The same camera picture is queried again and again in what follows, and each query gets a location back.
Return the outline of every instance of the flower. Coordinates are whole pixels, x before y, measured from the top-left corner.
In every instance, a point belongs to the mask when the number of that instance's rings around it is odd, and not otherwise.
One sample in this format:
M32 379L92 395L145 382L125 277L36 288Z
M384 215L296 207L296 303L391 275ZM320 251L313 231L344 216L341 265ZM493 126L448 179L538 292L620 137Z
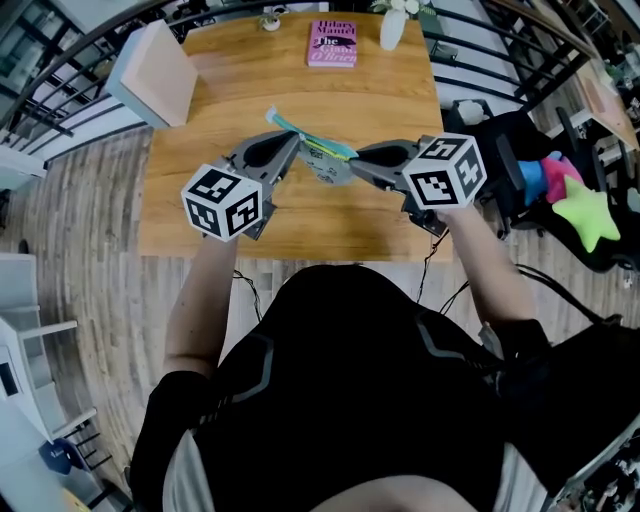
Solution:
M404 4L405 9L407 9L407 12L410 14L416 14L418 12L418 9L420 9L420 4L418 3L418 0L407 0Z

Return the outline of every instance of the black shirt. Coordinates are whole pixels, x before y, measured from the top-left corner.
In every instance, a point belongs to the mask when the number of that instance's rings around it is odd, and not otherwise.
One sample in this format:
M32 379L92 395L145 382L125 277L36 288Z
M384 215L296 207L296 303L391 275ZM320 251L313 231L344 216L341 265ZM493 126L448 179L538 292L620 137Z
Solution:
M533 321L505 332L543 337ZM305 269L211 381L176 372L151 394L131 468L134 498L161 509L171 455L196 428L219 512L305 512L395 475L439 480L491 511L505 433L479 368L495 362L371 270Z

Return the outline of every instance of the person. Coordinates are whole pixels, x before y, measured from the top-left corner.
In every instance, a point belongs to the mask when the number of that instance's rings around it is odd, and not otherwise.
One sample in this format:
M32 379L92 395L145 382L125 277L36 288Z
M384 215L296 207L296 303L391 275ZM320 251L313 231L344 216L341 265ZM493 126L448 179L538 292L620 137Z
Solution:
M503 357L547 346L481 215L442 218ZM169 318L131 464L140 510L491 511L505 432L478 368L494 356L376 272L320 265L218 365L236 240L205 238Z

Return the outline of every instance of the metal railing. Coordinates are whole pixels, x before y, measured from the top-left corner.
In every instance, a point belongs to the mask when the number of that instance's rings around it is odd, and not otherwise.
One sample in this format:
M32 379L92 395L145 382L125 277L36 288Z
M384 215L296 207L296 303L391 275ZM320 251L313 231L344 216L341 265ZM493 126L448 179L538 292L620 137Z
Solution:
M575 26L571 17L564 12L564 6L558 4L556 0L548 1L556 12L560 11L565 15L562 16L562 19L567 23L570 32L565 32L554 26L549 20L525 4L512 0L480 0L490 18L490 23L445 9L434 8L438 17L461 21L497 34L507 52L499 52L464 39L432 31L423 31L426 38L468 48L508 62L514 67L517 75L516 78L500 74L469 62L459 61L456 58L437 55L432 51L430 55L432 62L473 71L509 83L515 86L516 90L513 93L508 93L504 90L491 89L437 74L435 75L436 82L456 85L506 99L521 105L521 110L527 112L538 106L589 59L596 57L593 49L582 39L579 27ZM519 26L519 29L516 31L514 26ZM540 41L540 33L543 34L544 41Z
M288 0L287 3L301 3L302 1L303 0ZM62 52L58 58L27 85L20 95L13 93L14 103L0 120L0 129L3 129L6 133L1 142L17 150L23 150L28 154L33 154L58 137L73 137L75 129L96 119L100 115L122 108L122 104L116 104L71 125L70 120L72 117L96 106L98 103L110 97L110 94L103 90L108 74L103 72L101 76L96 76L95 73L98 73L98 69L100 67L104 68L109 63L113 65L129 34L151 21L164 18L166 14L161 8L171 2L172 0L147 0L146 2L140 3L106 21ZM436 81L506 98L522 105L523 109L530 110L551 94L553 90L590 57L589 52L591 49L577 37L567 34L564 34L563 37L563 34L559 33L559 31L551 30L529 12L532 11L531 9L524 7L522 4L517 4L517 8L515 8L513 5L510 5L511 0L480 0L480 2L490 14L493 24L485 23L445 9L435 9L435 11L438 16L469 23L498 34L503 39L507 48L513 48L513 45L519 45L519 48L526 48L527 51L537 52L543 57L543 62L537 65L533 62L526 61L526 59L518 59L512 55L511 52L501 53L465 40L425 31L424 35L426 38L485 53L513 64L518 71L518 78L515 78L501 75L472 63L459 62L443 58L442 56L432 55L431 59L433 62L481 73L510 83L516 86L517 90L515 94L509 95L477 84L460 82L446 77L436 76ZM257 14L261 12L264 7L278 5L280 3L282 2L277 0L234 2L233 5L181 17L177 20L168 19L167 24L178 41L182 42L189 30L215 23L216 17L239 12ZM348 11L366 11L368 5L369 2L331 3L333 10ZM550 37L556 42L558 48L554 50L544 48L536 41L531 40L531 38L521 35L522 31L521 33L515 33L512 25L508 25L509 20L514 16L523 19L525 28L536 26L538 29L550 34ZM104 52L87 64L81 67L78 66L76 57L90 46L99 46L104 49ZM577 56L568 60L568 55L572 52L577 52ZM74 66L76 72L69 78L58 78L56 73L65 64L72 61L76 63ZM88 76L93 76L95 79L91 80ZM86 85L71 87L73 82L79 77L83 77L84 84ZM42 91L39 91L39 89L45 83L54 83L57 85L43 96ZM541 84L539 89L536 89L537 84ZM61 102L51 107L46 105L47 102L50 102L61 92L65 94ZM78 108L66 108L71 105L74 107L79 106ZM48 133L50 130L55 130L58 133L50 138L45 137L46 140L39 141L43 134Z

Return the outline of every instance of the yellow star plush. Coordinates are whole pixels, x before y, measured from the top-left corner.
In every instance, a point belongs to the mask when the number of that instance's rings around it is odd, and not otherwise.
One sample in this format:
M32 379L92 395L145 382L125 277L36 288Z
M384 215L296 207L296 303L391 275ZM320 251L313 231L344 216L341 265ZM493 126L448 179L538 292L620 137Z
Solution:
M620 240L618 226L611 218L606 192L589 190L582 183L564 177L567 198L552 208L575 228L587 252L593 252L600 238Z

